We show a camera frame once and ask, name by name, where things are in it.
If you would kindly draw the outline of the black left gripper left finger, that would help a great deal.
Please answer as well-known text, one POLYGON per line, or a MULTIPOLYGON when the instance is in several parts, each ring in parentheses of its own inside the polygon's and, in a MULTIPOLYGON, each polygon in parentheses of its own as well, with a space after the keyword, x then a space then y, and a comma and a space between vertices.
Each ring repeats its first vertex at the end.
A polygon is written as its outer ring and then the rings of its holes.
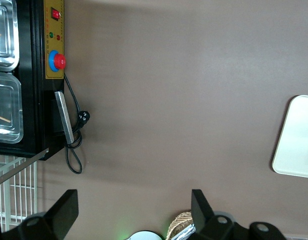
POLYGON ((69 189, 46 212, 17 227, 21 240, 63 240, 79 215, 78 191, 69 189))

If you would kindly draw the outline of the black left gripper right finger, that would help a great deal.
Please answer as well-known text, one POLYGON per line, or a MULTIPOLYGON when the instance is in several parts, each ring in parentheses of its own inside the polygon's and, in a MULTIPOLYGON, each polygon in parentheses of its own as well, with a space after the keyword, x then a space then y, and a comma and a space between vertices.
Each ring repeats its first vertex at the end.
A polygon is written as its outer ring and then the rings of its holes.
POLYGON ((202 190, 191 193, 191 215, 196 231, 192 240, 245 240, 246 229, 222 211, 213 211, 202 190))

